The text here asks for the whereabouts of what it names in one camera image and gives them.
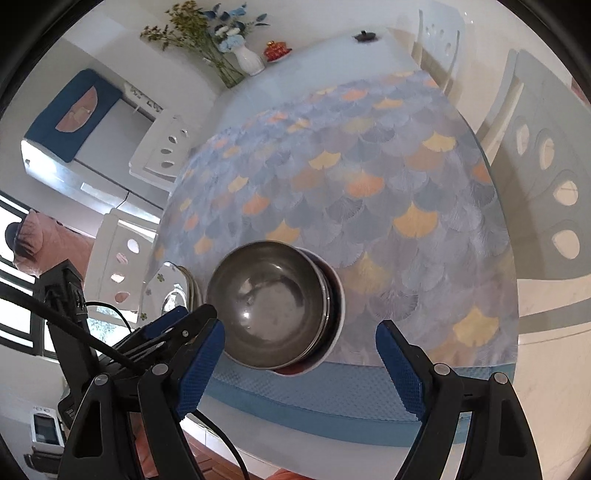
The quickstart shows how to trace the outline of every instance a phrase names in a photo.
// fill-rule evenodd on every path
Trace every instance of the white vase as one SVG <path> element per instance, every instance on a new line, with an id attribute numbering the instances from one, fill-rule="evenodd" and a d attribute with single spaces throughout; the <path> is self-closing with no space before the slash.
<path id="1" fill-rule="evenodd" d="M 265 65 L 259 55 L 248 50 L 244 45 L 233 48 L 232 53 L 236 55 L 240 68 L 247 74 L 253 76 L 265 70 Z"/>

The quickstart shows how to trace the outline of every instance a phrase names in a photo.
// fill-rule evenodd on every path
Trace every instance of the white chair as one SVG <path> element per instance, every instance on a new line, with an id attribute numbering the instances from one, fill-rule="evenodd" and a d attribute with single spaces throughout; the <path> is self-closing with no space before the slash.
<path id="1" fill-rule="evenodd" d="M 589 291 L 591 281 L 590 127 L 591 111 L 554 73 L 525 50 L 509 53 L 478 137 L 503 206 L 517 278 L 537 281 L 529 291 L 556 299 L 553 309 L 523 316 L 521 334 L 591 321 L 589 295 L 574 295 L 574 289 Z M 568 291 L 559 295 L 564 280 Z"/>
<path id="2" fill-rule="evenodd" d="M 429 1 L 424 9 L 419 9 L 418 19 L 413 59 L 448 95 L 459 71 L 466 23 L 457 9 L 436 1 Z"/>
<path id="3" fill-rule="evenodd" d="M 195 140 L 196 132 L 180 115 L 164 109 L 135 150 L 129 173 L 169 192 Z"/>
<path id="4" fill-rule="evenodd" d="M 157 228 L 157 224 L 121 210 L 112 209 L 105 215 L 86 271 L 87 301 L 102 301 L 119 310 L 138 310 Z M 122 325 L 107 315 L 101 315 L 99 320 Z"/>

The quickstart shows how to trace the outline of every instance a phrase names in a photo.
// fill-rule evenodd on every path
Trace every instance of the stainless steel bowl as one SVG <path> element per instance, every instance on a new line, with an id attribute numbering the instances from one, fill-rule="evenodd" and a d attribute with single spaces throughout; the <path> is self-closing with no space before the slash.
<path id="1" fill-rule="evenodd" d="M 276 369 L 310 352 L 326 328 L 329 289 L 299 250 L 271 241 L 231 252 L 207 287 L 226 329 L 226 354 L 256 369 Z"/>

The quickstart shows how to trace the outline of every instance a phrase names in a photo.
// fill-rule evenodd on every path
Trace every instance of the ginkgo leaf pattern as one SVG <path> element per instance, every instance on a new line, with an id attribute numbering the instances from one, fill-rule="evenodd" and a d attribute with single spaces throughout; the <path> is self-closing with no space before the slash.
<path id="1" fill-rule="evenodd" d="M 171 261 L 205 290 L 234 248 L 286 242 L 343 282 L 330 362 L 382 367 L 374 332 L 384 318 L 453 367 L 515 361 L 517 283 L 499 200 L 474 135 L 426 72 L 274 105 L 196 147 L 152 275 Z"/>

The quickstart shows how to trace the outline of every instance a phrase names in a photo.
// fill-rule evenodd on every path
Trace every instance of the black cable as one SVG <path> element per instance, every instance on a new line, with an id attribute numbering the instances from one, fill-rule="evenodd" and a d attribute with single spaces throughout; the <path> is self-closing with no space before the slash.
<path id="1" fill-rule="evenodd" d="M 125 317 L 123 316 L 123 314 L 117 308 L 113 307 L 113 305 L 105 303 L 104 301 L 87 301 L 86 306 L 87 307 L 105 307 L 107 309 L 113 310 L 117 315 L 119 315 L 121 320 L 123 320 L 123 323 L 125 324 L 125 326 L 129 330 L 129 332 L 130 333 L 133 332 L 133 330 L 129 326 L 129 322 L 127 320 L 125 320 Z"/>
<path id="2" fill-rule="evenodd" d="M 104 353 L 106 356 L 112 358 L 122 366 L 129 368 L 136 375 L 143 375 L 145 369 L 139 366 L 134 361 L 127 358 L 122 353 L 110 347 L 104 342 L 101 342 L 98 338 L 93 337 L 90 333 L 75 325 L 70 319 L 62 316 L 55 312 L 43 302 L 31 297 L 29 294 L 20 291 L 10 285 L 0 282 L 0 298 L 14 303 L 19 307 L 22 307 L 35 315 L 47 320 L 52 325 L 60 328 L 68 335 L 71 335 L 75 339 L 91 346 L 100 353 Z"/>
<path id="3" fill-rule="evenodd" d="M 244 460 L 242 460 L 242 457 L 240 456 L 240 453 L 238 452 L 238 450 L 236 450 L 236 447 L 234 447 L 234 445 L 232 444 L 232 442 L 230 441 L 230 439 L 227 437 L 227 435 L 222 432 L 222 430 L 220 429 L 220 427 L 218 427 L 214 422 L 212 422 L 211 420 L 209 420 L 203 413 L 201 413 L 199 410 L 195 410 L 194 412 L 191 412 L 193 415 L 195 415 L 200 422 L 202 422 L 207 428 L 210 428 L 213 430 L 213 432 L 222 439 L 222 441 L 226 444 L 226 447 L 228 447 L 228 449 L 232 452 L 234 458 L 236 459 L 236 461 L 238 462 L 238 465 L 240 467 L 240 470 L 242 471 L 242 475 L 244 476 L 244 480 L 251 480 L 251 476 L 248 473 L 248 470 L 246 469 L 246 465 L 244 464 Z"/>

